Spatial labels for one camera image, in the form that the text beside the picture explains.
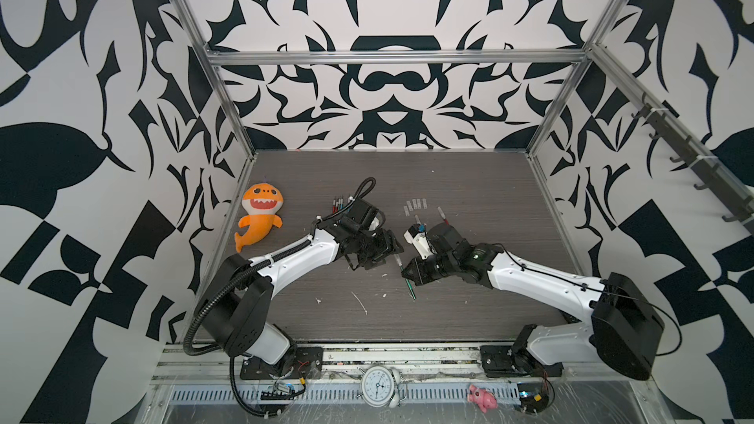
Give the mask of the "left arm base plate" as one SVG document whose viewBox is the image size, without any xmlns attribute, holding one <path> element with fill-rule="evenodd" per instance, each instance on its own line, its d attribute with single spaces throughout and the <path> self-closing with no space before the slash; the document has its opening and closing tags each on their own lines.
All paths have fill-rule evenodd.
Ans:
<svg viewBox="0 0 754 424">
<path fill-rule="evenodd" d="M 268 364 L 251 353 L 244 353 L 240 377 L 245 381 L 317 378 L 321 374 L 323 355 L 322 347 L 297 347 L 290 349 L 277 363 Z"/>
</svg>

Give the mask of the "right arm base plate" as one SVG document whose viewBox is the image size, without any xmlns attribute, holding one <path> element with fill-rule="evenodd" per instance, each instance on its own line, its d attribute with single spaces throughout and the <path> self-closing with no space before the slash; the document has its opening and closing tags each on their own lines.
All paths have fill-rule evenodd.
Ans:
<svg viewBox="0 0 754 424">
<path fill-rule="evenodd" d="M 514 345 L 483 345 L 480 349 L 480 361 L 484 374 L 488 378 L 510 377 L 561 377 L 563 364 L 543 365 L 526 349 Z"/>
</svg>

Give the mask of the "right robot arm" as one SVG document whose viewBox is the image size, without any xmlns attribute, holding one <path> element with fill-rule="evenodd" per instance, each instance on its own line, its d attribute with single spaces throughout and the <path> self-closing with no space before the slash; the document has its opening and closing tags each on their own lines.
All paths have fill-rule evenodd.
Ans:
<svg viewBox="0 0 754 424">
<path fill-rule="evenodd" d="M 659 309 L 628 277 L 580 276 L 531 262 L 500 243 L 465 239 L 454 227 L 414 224 L 404 233 L 417 251 L 402 275 L 416 286 L 448 277 L 513 292 L 571 316 L 573 323 L 527 325 L 504 359 L 504 371 L 536 374 L 564 363 L 601 361 L 633 380 L 651 377 L 665 330 Z"/>
</svg>

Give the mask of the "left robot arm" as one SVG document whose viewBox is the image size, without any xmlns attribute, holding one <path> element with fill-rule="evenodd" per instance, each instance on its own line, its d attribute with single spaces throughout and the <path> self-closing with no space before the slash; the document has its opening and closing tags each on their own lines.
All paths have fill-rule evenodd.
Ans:
<svg viewBox="0 0 754 424">
<path fill-rule="evenodd" d="M 247 353 L 269 365 L 284 363 L 294 341 L 267 321 L 272 300 L 313 270 L 346 259 L 351 269 L 380 266 L 404 251 L 384 227 L 385 215 L 362 198 L 313 222 L 307 236 L 277 251 L 226 258 L 198 301 L 183 339 L 186 355 Z"/>
</svg>

